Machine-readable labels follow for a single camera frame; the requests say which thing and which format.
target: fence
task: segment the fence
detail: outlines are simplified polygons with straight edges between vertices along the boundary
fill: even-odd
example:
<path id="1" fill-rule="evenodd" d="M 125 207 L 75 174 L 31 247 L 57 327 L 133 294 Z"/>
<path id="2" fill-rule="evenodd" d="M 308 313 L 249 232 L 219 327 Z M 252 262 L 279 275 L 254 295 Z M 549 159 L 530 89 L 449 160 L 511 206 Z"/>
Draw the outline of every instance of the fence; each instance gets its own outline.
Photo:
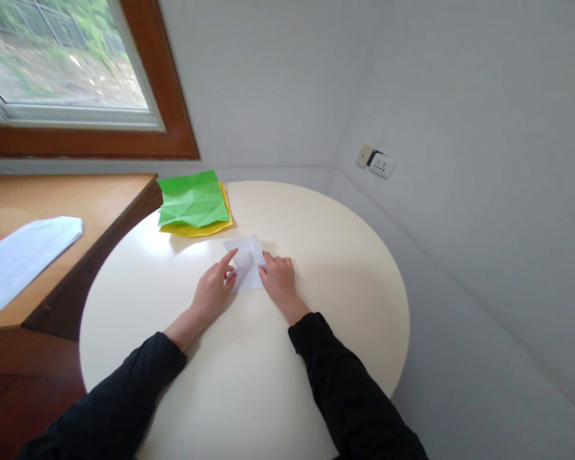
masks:
<path id="1" fill-rule="evenodd" d="M 72 14 L 41 5 L 36 0 L 0 0 L 0 32 L 53 40 L 65 47 L 88 47 L 85 34 Z M 119 34 L 107 31 L 102 34 L 108 54 L 126 54 Z"/>

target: black jacket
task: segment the black jacket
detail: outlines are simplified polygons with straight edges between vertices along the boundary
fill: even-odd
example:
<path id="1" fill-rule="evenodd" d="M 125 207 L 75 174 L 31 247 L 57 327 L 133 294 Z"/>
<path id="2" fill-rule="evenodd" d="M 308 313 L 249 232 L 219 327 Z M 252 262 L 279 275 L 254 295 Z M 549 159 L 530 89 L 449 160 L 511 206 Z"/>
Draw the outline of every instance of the black jacket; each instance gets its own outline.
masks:
<path id="1" fill-rule="evenodd" d="M 427 459 L 417 435 L 320 313 L 306 315 L 288 333 L 341 459 Z M 133 458 L 158 396 L 185 361 L 157 332 L 25 444 L 17 459 Z"/>

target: power socket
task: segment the power socket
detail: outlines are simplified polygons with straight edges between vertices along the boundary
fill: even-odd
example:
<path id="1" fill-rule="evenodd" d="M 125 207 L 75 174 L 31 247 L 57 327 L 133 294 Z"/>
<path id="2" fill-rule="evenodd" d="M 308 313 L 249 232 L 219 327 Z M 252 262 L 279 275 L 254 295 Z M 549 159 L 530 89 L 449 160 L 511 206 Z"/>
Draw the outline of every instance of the power socket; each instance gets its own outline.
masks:
<path id="1" fill-rule="evenodd" d="M 360 153 L 358 154 L 358 158 L 356 158 L 356 165 L 360 166 L 362 169 L 366 168 L 366 165 L 371 158 L 372 153 L 375 151 L 375 148 L 368 145 L 363 144 L 362 148 L 360 149 Z"/>
<path id="2" fill-rule="evenodd" d="M 369 170 L 370 172 L 387 179 L 390 177 L 394 166 L 396 166 L 396 159 L 388 157 L 380 151 L 376 151 L 375 156 L 372 158 L 371 165 L 369 166 Z"/>

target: wall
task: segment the wall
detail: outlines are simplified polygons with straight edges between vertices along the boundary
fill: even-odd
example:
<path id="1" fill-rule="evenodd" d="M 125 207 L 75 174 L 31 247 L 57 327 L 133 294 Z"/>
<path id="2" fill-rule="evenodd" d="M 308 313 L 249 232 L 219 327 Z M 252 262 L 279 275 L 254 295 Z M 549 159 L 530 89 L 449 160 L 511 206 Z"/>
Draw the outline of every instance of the wall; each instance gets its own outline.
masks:
<path id="1" fill-rule="evenodd" d="M 575 0 L 393 1 L 368 71 L 331 194 L 411 278 L 403 411 L 433 457 L 575 458 Z"/>
<path id="2" fill-rule="evenodd" d="M 0 173 L 175 176 L 214 167 L 223 180 L 274 179 L 326 190 L 385 2 L 160 3 L 202 164 L 0 160 Z"/>
<path id="3" fill-rule="evenodd" d="M 524 349 L 340 171 L 330 196 L 372 226 L 401 270 L 411 338 L 392 399 L 429 458 L 575 459 L 575 407 Z"/>

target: window glass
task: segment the window glass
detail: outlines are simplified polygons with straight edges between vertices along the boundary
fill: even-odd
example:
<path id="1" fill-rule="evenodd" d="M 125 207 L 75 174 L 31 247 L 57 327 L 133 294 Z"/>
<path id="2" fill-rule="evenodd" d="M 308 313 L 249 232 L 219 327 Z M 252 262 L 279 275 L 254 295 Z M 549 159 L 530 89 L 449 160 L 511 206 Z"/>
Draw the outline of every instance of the window glass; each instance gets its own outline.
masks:
<path id="1" fill-rule="evenodd" d="M 0 97 L 148 108 L 107 0 L 0 0 Z"/>

